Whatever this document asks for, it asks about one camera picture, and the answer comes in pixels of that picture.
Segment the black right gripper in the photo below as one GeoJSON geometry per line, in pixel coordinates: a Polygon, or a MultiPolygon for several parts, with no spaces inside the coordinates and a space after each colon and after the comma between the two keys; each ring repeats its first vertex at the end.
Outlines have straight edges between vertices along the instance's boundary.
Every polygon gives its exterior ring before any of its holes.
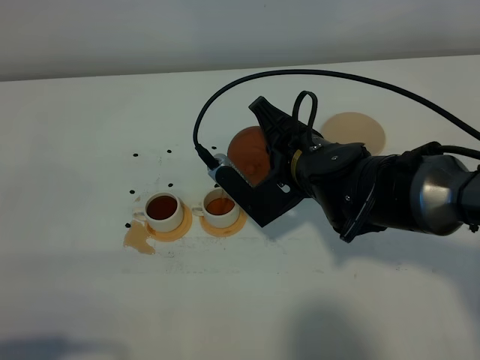
{"type": "Polygon", "coordinates": [[[351,211],[356,169],[370,155],[365,146],[329,142],[264,97],[249,108],[266,141],[270,172],[250,187],[233,170],[220,169],[219,185],[261,227],[311,198],[341,228],[351,211]]]}

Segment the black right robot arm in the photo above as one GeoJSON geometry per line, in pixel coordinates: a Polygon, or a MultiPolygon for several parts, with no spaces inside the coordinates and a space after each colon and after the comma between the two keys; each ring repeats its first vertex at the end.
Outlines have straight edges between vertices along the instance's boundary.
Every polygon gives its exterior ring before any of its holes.
{"type": "Polygon", "coordinates": [[[446,236],[479,229],[479,172],[464,148],[430,142],[400,155],[373,156],[359,143],[329,142],[257,98],[250,110],[264,139],[268,171],[250,180],[232,156],[218,154],[211,177],[260,226],[311,198],[345,242],[388,228],[446,236]]]}

